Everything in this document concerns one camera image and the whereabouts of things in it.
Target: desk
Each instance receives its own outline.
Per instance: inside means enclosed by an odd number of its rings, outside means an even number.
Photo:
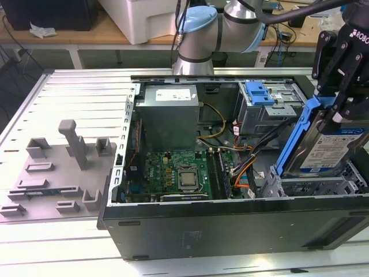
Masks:
[[[270,72],[278,72],[281,76],[311,75],[311,69],[302,68],[215,69],[215,74],[230,76],[257,76]],[[45,137],[50,144],[66,144],[65,138],[54,131],[60,119],[74,118],[79,126],[83,125],[76,132],[85,136],[86,143],[95,142],[96,137],[109,137],[112,142],[117,142],[124,105],[110,100],[106,94],[112,94],[112,90],[116,93],[119,91],[117,88],[130,81],[130,76],[139,74],[170,75],[171,71],[56,70],[53,74],[43,74],[0,135],[0,204],[5,202],[7,190],[13,187],[13,179],[27,158],[25,146],[32,136]],[[78,90],[79,97],[70,96],[67,90],[70,87]],[[47,102],[42,101],[45,94],[49,98]],[[82,275],[88,277],[118,273],[125,277],[287,277],[292,275],[291,268],[298,268],[308,271],[300,273],[299,277],[354,277],[369,275],[367,253],[369,229],[333,251],[126,262],[121,259],[109,232],[96,229],[96,218],[0,224],[1,276],[81,276],[83,272]]]
[[[294,3],[282,2],[284,9],[291,10]],[[121,61],[119,50],[170,50],[173,36],[163,36],[149,40],[144,44],[132,45],[127,38],[106,14],[100,14],[98,21],[89,32],[59,31],[58,35],[39,39],[28,31],[14,31],[8,24],[12,35],[26,49],[59,49],[67,50],[70,54],[75,69],[82,69],[83,62],[78,54],[79,50],[116,50],[118,61]],[[282,31],[288,28],[280,26]],[[318,20],[306,18],[303,28],[295,29],[296,41],[289,48],[292,52],[314,52],[317,46],[318,35],[320,33]],[[2,21],[0,21],[0,43],[4,48],[19,49],[13,39],[7,34]],[[255,67],[264,67],[272,46],[276,43],[274,29],[270,28],[264,40],[258,48],[257,61]]]

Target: floor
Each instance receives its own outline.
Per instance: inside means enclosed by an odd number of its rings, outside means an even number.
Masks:
[[[116,62],[115,52],[111,50],[84,50],[81,57],[88,69],[97,68],[168,68],[169,51],[122,51],[122,64]],[[45,69],[72,69],[69,53],[63,50],[35,50],[32,56]],[[253,67],[257,53],[228,53],[227,67]],[[42,70],[28,55],[22,61],[0,74],[0,132],[15,114],[24,98],[32,89]],[[278,56],[272,56],[268,67],[276,67]],[[297,53],[286,57],[284,67],[312,67],[313,53]]]

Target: drive label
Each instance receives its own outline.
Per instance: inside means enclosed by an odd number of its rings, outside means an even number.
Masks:
[[[339,134],[322,135],[300,169],[307,173],[316,173],[334,168],[349,151],[348,145],[363,132],[363,129],[342,129]]]

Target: motherboard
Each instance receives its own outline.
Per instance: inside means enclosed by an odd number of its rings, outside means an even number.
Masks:
[[[144,181],[131,182],[126,196],[135,202],[144,198],[150,202],[211,200],[214,193],[219,193],[212,188],[212,179],[220,176],[228,184],[228,174],[234,165],[230,151],[148,152]],[[220,189],[225,191],[225,198],[230,197],[230,187]]]

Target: open computer tower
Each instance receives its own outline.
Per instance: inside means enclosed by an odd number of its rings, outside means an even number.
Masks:
[[[99,217],[123,259],[334,249],[369,224],[362,148],[339,174],[279,177],[266,191],[314,93],[306,76],[133,76],[131,85]],[[287,121],[237,180],[252,147]]]

